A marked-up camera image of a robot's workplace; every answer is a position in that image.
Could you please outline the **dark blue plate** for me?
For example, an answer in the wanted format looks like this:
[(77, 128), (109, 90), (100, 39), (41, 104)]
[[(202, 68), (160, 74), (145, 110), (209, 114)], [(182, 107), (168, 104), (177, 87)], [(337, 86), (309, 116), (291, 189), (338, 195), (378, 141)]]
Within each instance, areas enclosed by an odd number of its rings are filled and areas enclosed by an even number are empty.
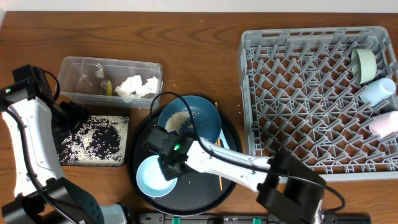
[[(188, 95), (183, 98), (190, 107), (198, 135), (209, 142), (217, 142), (221, 118), (215, 105), (200, 96)], [(157, 125), (167, 132), (194, 133), (188, 109), (180, 98), (174, 99), (162, 110)]]

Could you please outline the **pink cup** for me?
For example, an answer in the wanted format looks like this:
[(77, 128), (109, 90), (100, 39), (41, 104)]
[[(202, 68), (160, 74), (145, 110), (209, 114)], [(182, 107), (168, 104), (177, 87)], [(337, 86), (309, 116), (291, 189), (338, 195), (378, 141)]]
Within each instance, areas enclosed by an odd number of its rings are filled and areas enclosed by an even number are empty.
[(373, 135), (384, 138), (397, 132), (397, 111), (383, 113), (374, 117), (369, 124), (369, 130)]

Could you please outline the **yellow green snack wrapper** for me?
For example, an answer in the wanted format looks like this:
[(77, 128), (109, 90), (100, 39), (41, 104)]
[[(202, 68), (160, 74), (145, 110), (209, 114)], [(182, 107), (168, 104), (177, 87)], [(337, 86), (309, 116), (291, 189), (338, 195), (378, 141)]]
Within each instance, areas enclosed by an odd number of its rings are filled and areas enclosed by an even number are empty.
[(111, 96), (113, 94), (112, 83), (109, 80), (102, 80), (100, 86), (106, 92), (106, 96)]

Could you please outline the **light blue saucer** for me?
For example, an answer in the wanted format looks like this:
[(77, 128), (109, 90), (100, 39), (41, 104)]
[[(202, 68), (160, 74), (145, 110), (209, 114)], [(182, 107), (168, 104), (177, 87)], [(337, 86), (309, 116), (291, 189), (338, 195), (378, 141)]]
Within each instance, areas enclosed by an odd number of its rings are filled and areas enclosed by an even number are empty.
[(144, 159), (136, 172), (138, 188), (148, 197), (163, 197), (170, 193), (177, 184), (177, 178), (166, 180), (158, 163), (158, 155)]

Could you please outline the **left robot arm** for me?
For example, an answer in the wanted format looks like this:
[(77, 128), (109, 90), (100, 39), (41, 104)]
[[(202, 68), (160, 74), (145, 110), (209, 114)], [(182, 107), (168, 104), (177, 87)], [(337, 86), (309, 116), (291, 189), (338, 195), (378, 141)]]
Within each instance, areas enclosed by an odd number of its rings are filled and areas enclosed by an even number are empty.
[(16, 163), (15, 199), (2, 207), (6, 223), (132, 223), (121, 203), (101, 206), (69, 181), (58, 160), (56, 143), (90, 117), (73, 102), (56, 104), (42, 68), (13, 70), (14, 84), (1, 89), (1, 113), (12, 138)]

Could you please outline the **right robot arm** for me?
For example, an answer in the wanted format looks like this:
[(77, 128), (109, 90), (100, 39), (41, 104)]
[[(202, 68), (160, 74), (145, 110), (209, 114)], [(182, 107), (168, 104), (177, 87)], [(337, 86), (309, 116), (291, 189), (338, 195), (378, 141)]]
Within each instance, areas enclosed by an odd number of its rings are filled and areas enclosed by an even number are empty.
[(166, 180), (187, 172), (213, 174), (257, 195), (257, 203), (285, 223), (321, 223), (326, 182), (288, 152), (273, 157), (249, 156), (217, 146), (188, 132), (182, 135), (155, 126), (144, 133), (144, 147), (159, 155)]

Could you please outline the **white tissue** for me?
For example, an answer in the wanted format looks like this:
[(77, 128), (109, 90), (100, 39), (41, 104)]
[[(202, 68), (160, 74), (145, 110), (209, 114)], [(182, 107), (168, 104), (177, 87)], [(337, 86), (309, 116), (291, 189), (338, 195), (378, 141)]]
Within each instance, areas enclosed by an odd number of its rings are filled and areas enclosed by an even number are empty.
[(156, 94), (158, 79), (156, 77), (148, 78), (147, 82), (142, 85), (141, 93), (147, 95), (149, 93)]
[(141, 98), (142, 94), (142, 79), (139, 75), (128, 77), (121, 85), (115, 88), (115, 92), (128, 103), (135, 98)]

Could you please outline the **light green bowl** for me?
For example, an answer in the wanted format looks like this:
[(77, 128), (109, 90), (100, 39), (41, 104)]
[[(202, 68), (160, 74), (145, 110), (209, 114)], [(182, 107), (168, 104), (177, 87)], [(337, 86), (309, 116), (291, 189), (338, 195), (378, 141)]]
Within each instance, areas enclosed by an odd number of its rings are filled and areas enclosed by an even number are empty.
[(353, 75), (359, 75), (359, 84), (372, 81), (376, 77), (376, 56), (368, 49), (354, 49), (351, 54)]

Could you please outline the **small white cup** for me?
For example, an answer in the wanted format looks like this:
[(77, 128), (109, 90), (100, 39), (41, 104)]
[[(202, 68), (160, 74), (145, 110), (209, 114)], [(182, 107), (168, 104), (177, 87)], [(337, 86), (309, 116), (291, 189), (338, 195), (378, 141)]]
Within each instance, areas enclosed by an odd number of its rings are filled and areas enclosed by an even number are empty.
[(396, 92), (396, 84), (390, 78), (381, 78), (366, 86), (366, 89), (359, 96), (364, 103), (371, 103), (376, 106), (383, 100), (388, 99)]

